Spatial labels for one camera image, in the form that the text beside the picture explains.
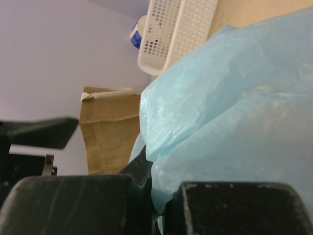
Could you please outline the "light blue plastic bag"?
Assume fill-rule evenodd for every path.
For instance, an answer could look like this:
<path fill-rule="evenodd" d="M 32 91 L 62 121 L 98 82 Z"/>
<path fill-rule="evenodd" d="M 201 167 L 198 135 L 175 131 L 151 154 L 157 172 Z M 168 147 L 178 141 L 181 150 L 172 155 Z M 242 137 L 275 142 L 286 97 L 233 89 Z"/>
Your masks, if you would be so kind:
<path fill-rule="evenodd" d="M 280 182 L 313 210 L 313 10 L 225 26 L 141 94 L 158 212 L 183 181 Z"/>

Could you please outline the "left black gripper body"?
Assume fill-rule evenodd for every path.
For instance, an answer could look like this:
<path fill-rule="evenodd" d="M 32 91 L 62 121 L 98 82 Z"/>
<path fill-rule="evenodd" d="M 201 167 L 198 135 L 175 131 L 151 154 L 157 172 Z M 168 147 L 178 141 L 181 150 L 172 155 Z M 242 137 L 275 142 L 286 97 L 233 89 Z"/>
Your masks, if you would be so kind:
<path fill-rule="evenodd" d="M 31 176 L 55 176 L 54 155 L 10 153 L 10 144 L 0 145 L 0 192 L 9 193 L 21 179 Z"/>

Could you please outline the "brown paper grocery bag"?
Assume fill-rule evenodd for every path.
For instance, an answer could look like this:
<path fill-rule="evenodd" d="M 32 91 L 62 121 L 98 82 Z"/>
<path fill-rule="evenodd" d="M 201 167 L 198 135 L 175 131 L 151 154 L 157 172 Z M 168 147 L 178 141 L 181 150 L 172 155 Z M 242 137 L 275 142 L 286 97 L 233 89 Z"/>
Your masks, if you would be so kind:
<path fill-rule="evenodd" d="M 116 174 L 139 134 L 140 95 L 131 88 L 84 87 L 79 125 L 90 175 Z"/>

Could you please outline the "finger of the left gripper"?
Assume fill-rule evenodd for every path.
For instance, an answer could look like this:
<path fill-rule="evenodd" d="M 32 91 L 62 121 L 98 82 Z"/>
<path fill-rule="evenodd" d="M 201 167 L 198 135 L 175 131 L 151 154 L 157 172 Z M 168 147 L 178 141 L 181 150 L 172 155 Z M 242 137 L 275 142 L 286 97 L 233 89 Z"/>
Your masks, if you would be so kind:
<path fill-rule="evenodd" d="M 78 126 L 78 120 L 58 117 L 37 121 L 1 121 L 0 136 L 13 145 L 64 149 Z"/>

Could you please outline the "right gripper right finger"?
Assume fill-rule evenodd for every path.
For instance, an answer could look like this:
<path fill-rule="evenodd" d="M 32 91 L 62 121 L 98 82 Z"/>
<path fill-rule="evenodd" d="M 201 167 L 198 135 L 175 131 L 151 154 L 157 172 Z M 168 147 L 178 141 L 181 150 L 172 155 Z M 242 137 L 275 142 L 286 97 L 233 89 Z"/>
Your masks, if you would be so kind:
<path fill-rule="evenodd" d="M 299 194 L 281 183 L 184 182 L 166 204 L 165 235 L 311 235 Z"/>

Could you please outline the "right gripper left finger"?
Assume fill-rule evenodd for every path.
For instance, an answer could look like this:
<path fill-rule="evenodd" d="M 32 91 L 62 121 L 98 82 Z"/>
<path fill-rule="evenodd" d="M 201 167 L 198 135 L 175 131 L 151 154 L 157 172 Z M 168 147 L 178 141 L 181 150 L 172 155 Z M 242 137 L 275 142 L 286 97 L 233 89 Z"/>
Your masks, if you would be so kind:
<path fill-rule="evenodd" d="M 35 176 L 11 189 L 0 211 L 3 235 L 149 235 L 151 162 L 145 151 L 120 173 Z"/>

